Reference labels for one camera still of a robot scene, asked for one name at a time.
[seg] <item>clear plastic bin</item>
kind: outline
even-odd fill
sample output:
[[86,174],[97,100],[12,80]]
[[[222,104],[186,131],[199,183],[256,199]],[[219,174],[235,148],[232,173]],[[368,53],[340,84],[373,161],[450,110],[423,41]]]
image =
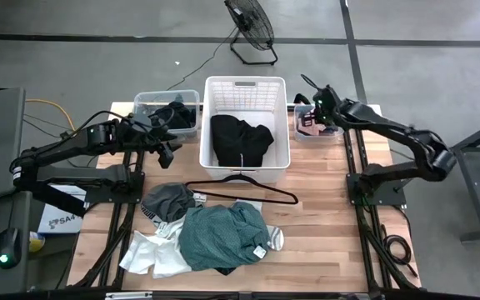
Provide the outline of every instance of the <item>clear plastic bin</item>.
[[199,93],[194,90],[140,92],[134,98],[134,114],[150,115],[159,108],[165,108],[171,102],[183,103],[189,110],[195,111],[195,123],[190,128],[169,129],[168,132],[175,134],[177,143],[196,143],[198,141],[198,129],[201,126],[199,112]]
[[337,138],[343,134],[343,130],[338,127],[336,131],[320,132],[318,136],[308,136],[298,131],[298,119],[302,113],[308,113],[314,109],[313,105],[296,105],[293,109],[293,131],[296,141],[301,143],[327,142],[332,138]]

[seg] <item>black fan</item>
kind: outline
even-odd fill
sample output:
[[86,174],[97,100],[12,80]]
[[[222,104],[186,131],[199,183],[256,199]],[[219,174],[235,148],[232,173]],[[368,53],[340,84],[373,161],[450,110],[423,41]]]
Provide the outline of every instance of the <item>black fan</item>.
[[[231,14],[232,20],[237,24],[237,33],[231,42],[231,51],[234,52],[247,65],[273,65],[277,60],[277,54],[273,50],[273,29],[268,16],[257,0],[225,0],[225,6]],[[271,62],[246,62],[234,49],[233,44],[238,40],[240,33],[246,37],[256,49],[272,50],[275,60]]]

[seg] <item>gray floor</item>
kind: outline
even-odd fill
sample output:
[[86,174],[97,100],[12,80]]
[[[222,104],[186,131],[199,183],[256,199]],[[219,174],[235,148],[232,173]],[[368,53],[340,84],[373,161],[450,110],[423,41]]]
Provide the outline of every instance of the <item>gray floor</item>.
[[[348,0],[355,38],[480,40],[480,0]],[[261,0],[277,38],[345,38],[338,0]],[[221,0],[0,0],[0,33],[98,34],[154,37],[226,37],[233,28]],[[113,101],[163,90],[212,55],[214,43],[106,43],[0,41],[0,87],[24,87],[29,98],[63,105],[76,124]],[[248,45],[247,58],[265,58]],[[299,77],[331,83],[356,97],[348,46],[278,44],[274,67],[242,65],[228,46],[179,88],[203,95],[211,75],[279,76],[288,101],[313,90]],[[480,128],[480,47],[358,47],[369,103],[385,116],[430,128],[450,145]],[[66,124],[53,107],[28,104],[27,113]],[[51,133],[56,127],[37,122]],[[23,146],[55,139],[25,126]],[[410,153],[400,145],[393,148]],[[394,156],[394,160],[403,159]],[[86,159],[75,159],[85,164]],[[480,296],[480,242],[461,244],[478,221],[458,167],[442,183],[406,188],[414,250],[423,286]],[[67,256],[53,256],[37,275],[54,286]]]

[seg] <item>black hanger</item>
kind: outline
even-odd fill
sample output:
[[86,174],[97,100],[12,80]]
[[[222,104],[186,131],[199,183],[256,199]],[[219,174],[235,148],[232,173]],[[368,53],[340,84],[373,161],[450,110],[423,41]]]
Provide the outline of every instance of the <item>black hanger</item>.
[[297,94],[296,97],[293,99],[294,104],[310,104],[310,101],[308,101],[307,97],[303,96],[302,94]]
[[242,175],[242,174],[230,175],[230,176],[227,176],[224,179],[220,179],[220,180],[203,180],[203,181],[186,182],[184,185],[186,185],[188,187],[190,184],[227,183],[227,182],[230,182],[232,180],[243,180],[245,182],[251,183],[252,185],[254,185],[256,187],[264,188],[264,189],[267,189],[267,190],[270,190],[270,191],[274,191],[274,192],[277,192],[277,193],[288,195],[288,196],[293,198],[293,202],[281,201],[281,200],[257,199],[257,198],[250,198],[250,197],[234,197],[234,196],[222,195],[222,194],[218,194],[218,193],[214,193],[214,192],[202,192],[202,191],[197,191],[197,190],[194,190],[194,189],[191,189],[191,190],[194,193],[201,193],[201,194],[205,194],[205,195],[221,197],[221,198],[228,198],[228,199],[242,199],[242,200],[256,201],[256,202],[262,202],[262,203],[279,203],[279,204],[290,204],[290,205],[296,205],[296,204],[299,203],[299,200],[296,197],[296,195],[292,194],[291,192],[286,192],[286,191],[283,191],[283,190],[280,190],[280,189],[276,189],[275,187],[265,186],[261,183],[258,183],[255,179],[253,179],[251,177],[248,177],[246,175]]

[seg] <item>floor tile line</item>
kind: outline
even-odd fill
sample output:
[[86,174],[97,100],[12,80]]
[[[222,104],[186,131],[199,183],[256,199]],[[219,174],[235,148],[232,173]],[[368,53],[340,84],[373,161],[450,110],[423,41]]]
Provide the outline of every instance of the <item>floor tile line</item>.
[[480,48],[480,41],[355,39],[357,46]]
[[366,99],[366,89],[364,88],[363,75],[361,74],[360,64],[358,62],[357,45],[355,43],[355,36],[353,34],[351,17],[349,15],[348,1],[340,0],[340,7],[342,9],[343,26],[346,31],[347,50],[349,51],[349,60],[351,63],[353,80],[355,82],[357,100],[363,103],[368,103],[368,100]]
[[[221,43],[223,37],[131,37],[131,36],[92,36],[63,34],[17,34],[0,33],[3,41],[34,41],[34,42],[82,42],[82,43]],[[302,45],[345,45],[345,38],[298,38],[277,37],[275,44]],[[245,38],[239,38],[237,43],[248,43]]]

